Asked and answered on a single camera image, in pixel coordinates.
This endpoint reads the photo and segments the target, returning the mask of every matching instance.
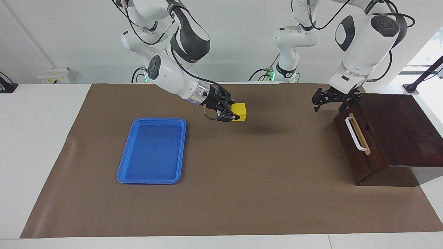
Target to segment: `white handle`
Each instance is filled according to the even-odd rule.
[[[351,137],[354,140],[355,146],[357,147],[358,150],[360,151],[367,151],[368,148],[362,147],[360,145],[360,142],[357,139],[357,135],[355,135],[354,129],[352,129],[352,124],[351,124],[351,120],[353,119],[353,117],[347,117],[345,119],[346,125],[348,126],[349,129],[349,133],[351,133]]]

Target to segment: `dark wooden drawer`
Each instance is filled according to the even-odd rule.
[[[357,185],[414,187],[443,176],[443,139],[410,95],[363,94],[334,122]]]

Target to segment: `white table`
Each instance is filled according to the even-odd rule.
[[[65,143],[90,85],[20,85],[0,95],[0,249],[3,248],[312,248],[442,249],[443,232],[206,237],[101,237],[19,239]],[[365,85],[368,93],[405,93],[400,86]],[[443,134],[443,124],[414,96]],[[443,177],[422,185],[443,220]]]

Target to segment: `black stand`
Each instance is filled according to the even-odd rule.
[[[424,72],[420,78],[418,78],[414,83],[409,84],[409,85],[403,85],[403,87],[406,89],[406,91],[408,93],[416,93],[418,94],[419,92],[417,91],[417,87],[418,85],[420,85],[421,82],[423,82],[423,80],[425,80],[429,75],[431,75],[440,65],[443,64],[443,56],[440,57],[440,59],[438,59],[428,70],[426,70],[426,72]]]
[[[0,77],[0,93],[13,93],[19,84],[8,83]]]

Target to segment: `drawer handle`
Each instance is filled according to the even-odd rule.
[[[368,143],[366,142],[365,137],[363,136],[363,133],[361,132],[360,127],[357,124],[357,121],[355,120],[354,115],[351,113],[349,114],[349,117],[345,119],[346,125],[348,126],[349,133],[351,134],[352,139],[354,140],[355,146],[358,150],[364,151],[367,156],[371,154],[371,150],[369,149]]]

